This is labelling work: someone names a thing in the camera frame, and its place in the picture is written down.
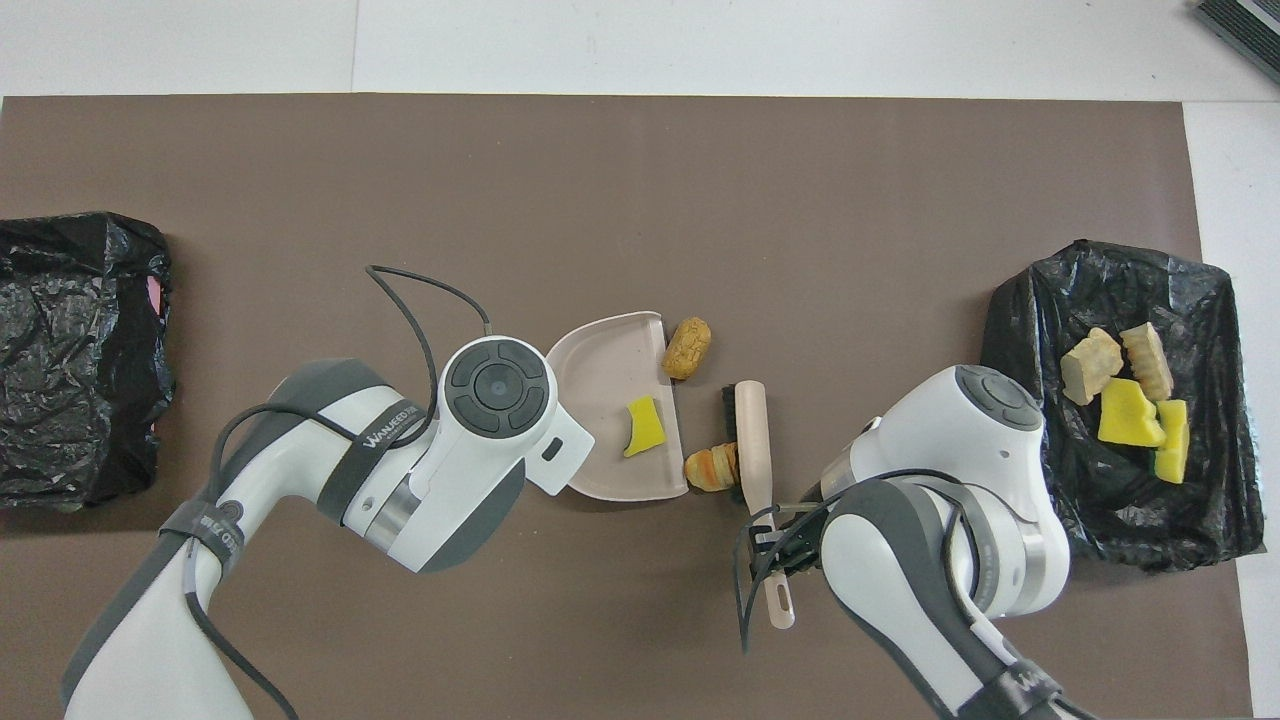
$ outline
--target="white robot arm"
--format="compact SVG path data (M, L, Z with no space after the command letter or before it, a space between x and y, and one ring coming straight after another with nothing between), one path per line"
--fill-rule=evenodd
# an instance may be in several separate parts
M943 720L1092 717L991 623L1046 607L1066 582L1042 432L1014 380L948 368L868 424L753 571L820 564Z
M436 400L431 419L358 360L310 363L280 383L86 634L63 676L67 717L251 717L215 644L296 716L204 614L276 501L305 497L410 570L443 570L489 538L526 479L556 495L595 442L559 405L541 354L512 337L463 346Z

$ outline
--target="sponge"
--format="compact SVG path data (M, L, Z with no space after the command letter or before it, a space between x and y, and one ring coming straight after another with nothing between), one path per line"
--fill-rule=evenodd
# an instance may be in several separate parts
M1142 386L1137 382L1112 378L1102 388L1098 439L1140 447L1165 443L1165 430L1156 421L1156 406L1142 395Z
M627 404L627 410L631 413L631 445L622 451L623 457L631 457L667 442L667 433L662 430L662 420L658 419L658 407L654 406L652 395L632 400Z
M1187 474L1187 454L1192 445L1192 429L1187 421L1185 400L1161 400L1160 427L1165 430L1165 443L1156 450L1156 477L1167 483L1180 484Z

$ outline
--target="black trash bag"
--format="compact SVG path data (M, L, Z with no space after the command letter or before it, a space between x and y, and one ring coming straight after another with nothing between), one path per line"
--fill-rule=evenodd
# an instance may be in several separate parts
M0 220L0 507L77 509L151 487L169 249L110 213Z
M1174 397L1187 401L1183 484L1152 473L1152 451L1096 438L1101 401L1062 396L1059 361L1098 327L1151 322ZM1085 240L1032 264L992 295L982 364L1041 400L1044 478L1076 555L1148 571L1189 570L1262 543L1256 452L1244 404L1231 278L1212 265ZM1128 360L1120 377L1132 378Z

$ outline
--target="black control button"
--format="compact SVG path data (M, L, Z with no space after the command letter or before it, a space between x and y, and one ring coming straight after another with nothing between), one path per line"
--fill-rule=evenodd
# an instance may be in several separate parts
M559 448L564 447L564 442L561 438L552 438L552 443L547 446L543 451L543 460L550 462L559 455Z
M511 411L507 421L511 423L511 428L515 430L521 430L534 424L535 420L543 416L543 410L547 407L547 391L541 387L529 388L529 395L525 401L520 404Z
M471 397L461 395L453 398L453 409L462 424L488 433L498 432L498 416L481 409Z
M498 357L515 363L525 373L526 378L540 378L545 373L543 370L543 361L530 352L527 347L516 342L507 341L498 343Z
M476 400L490 410L507 410L525 395L525 383L511 365L494 363L476 373Z
M1018 430L1042 427L1039 405L1004 373L980 365L956 365L955 378L960 392L992 420Z
M471 384L471 375L475 374L476 368L489 361L489 345L490 343L481 343L471 346L471 348L463 352L462 356L453 363L453 369L449 370L451 386L467 387Z
M1023 407L1030 404L1030 398L1027 397L1023 388L1004 375L987 375L982 378L982 387L1005 407Z

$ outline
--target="white dustpan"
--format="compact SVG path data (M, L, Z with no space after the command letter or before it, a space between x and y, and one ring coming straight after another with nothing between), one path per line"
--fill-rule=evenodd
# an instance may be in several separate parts
M547 354L561 405L593 437L595 447L568 486L598 500L667 500L689 491L671 378L662 372L667 341L662 315L630 313L588 323ZM667 442L622 457L631 439L627 404L650 395Z

